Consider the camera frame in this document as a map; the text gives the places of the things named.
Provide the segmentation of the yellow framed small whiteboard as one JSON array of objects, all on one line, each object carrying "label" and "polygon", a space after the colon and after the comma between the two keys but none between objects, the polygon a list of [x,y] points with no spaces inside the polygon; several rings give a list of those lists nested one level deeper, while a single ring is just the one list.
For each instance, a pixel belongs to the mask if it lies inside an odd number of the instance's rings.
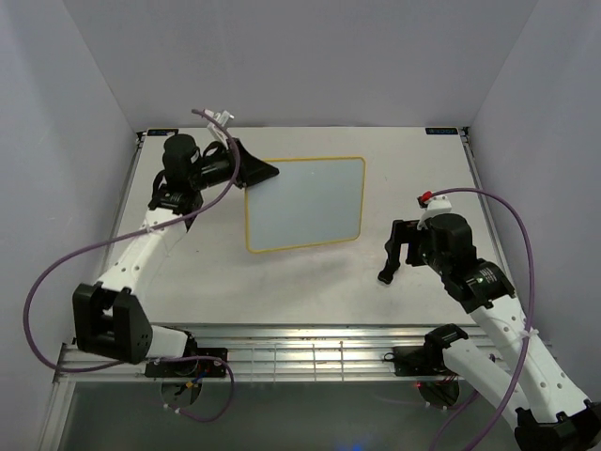
[{"label": "yellow framed small whiteboard", "polygon": [[245,244],[263,254],[357,240],[366,161],[361,156],[270,159],[279,174],[244,195]]}]

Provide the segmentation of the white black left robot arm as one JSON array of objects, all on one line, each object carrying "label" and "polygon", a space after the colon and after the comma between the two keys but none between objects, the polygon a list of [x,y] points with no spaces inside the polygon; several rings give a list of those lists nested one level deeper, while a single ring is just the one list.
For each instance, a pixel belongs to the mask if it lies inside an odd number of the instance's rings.
[{"label": "white black left robot arm", "polygon": [[250,188],[277,177],[279,170],[251,155],[238,139],[200,148],[184,133],[165,140],[162,165],[139,236],[94,284],[81,284],[73,293],[76,344],[81,351],[129,364],[166,359],[185,376],[198,367],[199,353],[187,333],[150,323],[143,301],[151,282],[192,227],[203,190],[225,182]]}]

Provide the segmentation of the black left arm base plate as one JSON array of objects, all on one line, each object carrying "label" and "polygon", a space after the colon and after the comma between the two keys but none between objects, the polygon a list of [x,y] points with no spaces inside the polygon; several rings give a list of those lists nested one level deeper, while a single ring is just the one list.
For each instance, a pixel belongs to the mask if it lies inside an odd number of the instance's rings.
[{"label": "black left arm base plate", "polygon": [[226,370],[222,364],[217,364],[214,358],[228,361],[227,348],[199,348],[193,355],[205,356],[205,359],[191,360],[187,362],[163,362],[149,363],[146,365],[144,375],[147,378],[156,379],[196,379],[200,378],[224,378]]}]

